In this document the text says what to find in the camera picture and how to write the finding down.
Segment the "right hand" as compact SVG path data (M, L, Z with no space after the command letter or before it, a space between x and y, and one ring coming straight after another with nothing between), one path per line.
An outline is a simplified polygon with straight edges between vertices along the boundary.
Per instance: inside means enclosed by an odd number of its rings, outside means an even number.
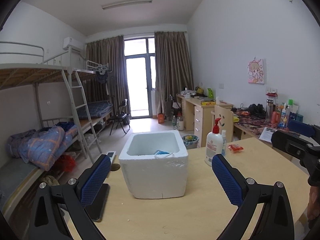
M311 186L309 193L309 203L307 207L308 220L314 220L319 216L319 187Z

